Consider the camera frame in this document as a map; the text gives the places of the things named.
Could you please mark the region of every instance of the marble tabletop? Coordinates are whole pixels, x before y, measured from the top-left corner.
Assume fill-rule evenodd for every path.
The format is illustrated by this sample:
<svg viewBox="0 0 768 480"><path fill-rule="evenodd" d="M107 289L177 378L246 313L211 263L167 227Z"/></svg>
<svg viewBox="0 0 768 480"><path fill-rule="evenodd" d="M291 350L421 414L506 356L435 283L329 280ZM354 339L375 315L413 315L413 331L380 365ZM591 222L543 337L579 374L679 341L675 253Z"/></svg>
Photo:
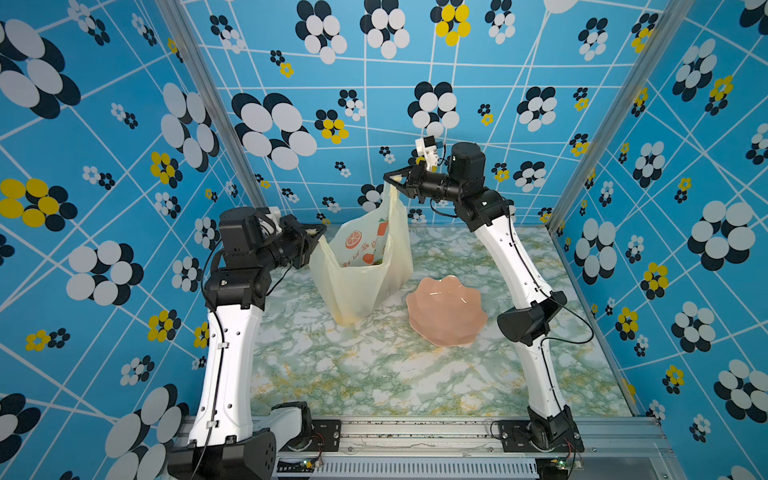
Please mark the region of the marble tabletop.
<svg viewBox="0 0 768 480"><path fill-rule="evenodd" d="M545 228L518 234L541 275L584 316ZM466 227L410 229L413 276L355 326L337 326L309 268L288 272L266 301L253 356L251 411L307 401L315 415L527 416L528 390L514 346L495 318L511 306L501 273ZM409 325L406 296L425 276L456 275L482 294L488 323L466 347L438 347ZM273 273L273 278L282 272ZM588 328L562 310L553 336L585 339ZM552 342L554 369L574 416L630 416L598 341Z"/></svg>

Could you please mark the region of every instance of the blue patterned wallpaper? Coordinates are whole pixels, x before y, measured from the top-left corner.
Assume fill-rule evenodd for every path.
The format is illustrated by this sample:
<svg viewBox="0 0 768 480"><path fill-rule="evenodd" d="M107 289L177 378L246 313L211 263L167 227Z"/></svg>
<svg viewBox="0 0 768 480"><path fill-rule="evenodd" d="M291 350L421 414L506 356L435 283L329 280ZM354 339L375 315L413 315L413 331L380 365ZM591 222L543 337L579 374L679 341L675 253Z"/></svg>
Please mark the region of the blue patterned wallpaper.
<svg viewBox="0 0 768 480"><path fill-rule="evenodd" d="M487 185L541 224L666 0L183 3L269 204L351 220L434 134L480 144Z"/></svg>
<svg viewBox="0 0 768 480"><path fill-rule="evenodd" d="M197 409L201 269L249 202L183 60L152 1L3 4L3 480L154 478Z"/></svg>
<svg viewBox="0 0 768 480"><path fill-rule="evenodd" d="M554 236L688 478L768 476L766 12L694 4Z"/></svg>

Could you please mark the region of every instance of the plastic bag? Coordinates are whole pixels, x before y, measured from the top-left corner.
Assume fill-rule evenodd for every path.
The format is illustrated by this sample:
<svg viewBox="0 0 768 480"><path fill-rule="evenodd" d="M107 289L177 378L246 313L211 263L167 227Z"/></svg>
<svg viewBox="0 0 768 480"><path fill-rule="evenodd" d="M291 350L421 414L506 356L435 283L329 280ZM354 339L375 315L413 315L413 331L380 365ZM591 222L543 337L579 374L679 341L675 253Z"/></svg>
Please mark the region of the plastic bag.
<svg viewBox="0 0 768 480"><path fill-rule="evenodd" d="M315 285L334 320L352 325L368 316L413 274L406 206L385 185L379 208L319 240L310 258Z"/></svg>

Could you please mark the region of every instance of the pink bowl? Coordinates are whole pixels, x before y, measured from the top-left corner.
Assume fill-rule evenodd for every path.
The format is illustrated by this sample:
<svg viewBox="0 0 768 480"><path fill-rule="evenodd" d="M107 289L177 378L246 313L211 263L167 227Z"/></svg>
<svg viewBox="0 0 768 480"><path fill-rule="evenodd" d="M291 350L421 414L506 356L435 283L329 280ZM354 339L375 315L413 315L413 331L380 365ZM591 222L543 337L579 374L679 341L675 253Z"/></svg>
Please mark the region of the pink bowl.
<svg viewBox="0 0 768 480"><path fill-rule="evenodd" d="M425 277L406 302L411 327L437 346L469 345L488 322L480 292L453 275L442 280Z"/></svg>

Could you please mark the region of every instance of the black mounting plate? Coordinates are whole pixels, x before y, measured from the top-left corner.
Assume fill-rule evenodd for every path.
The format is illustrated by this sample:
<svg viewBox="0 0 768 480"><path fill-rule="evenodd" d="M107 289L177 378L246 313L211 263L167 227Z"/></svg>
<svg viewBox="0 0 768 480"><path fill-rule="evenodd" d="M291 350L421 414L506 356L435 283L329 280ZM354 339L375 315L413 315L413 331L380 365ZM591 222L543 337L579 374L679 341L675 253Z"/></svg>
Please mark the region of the black mounting plate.
<svg viewBox="0 0 768 480"><path fill-rule="evenodd" d="M312 433L319 433L325 443L322 443L317 437L312 437L310 443L301 450L295 450L285 445L280 449L281 452L319 452L319 447L323 447L324 452L339 451L339 436L341 435L341 420L312 420Z"/></svg>
<svg viewBox="0 0 768 480"><path fill-rule="evenodd" d="M500 435L502 437L502 446L504 447L505 453L511 453L511 452L523 452L523 453L536 453L540 452L539 449L534 447L529 438L530 433L528 432L528 424L530 423L529 420L499 420L498 421L498 427L499 427L499 433L497 435ZM569 429L557 442L557 446L552 449L553 454L559 454L564 453L568 454L568 443L565 440L568 440L571 445L576 447L576 450L579 452L584 451L584 442L581 441L581 434L579 434L578 429L574 426L573 429Z"/></svg>

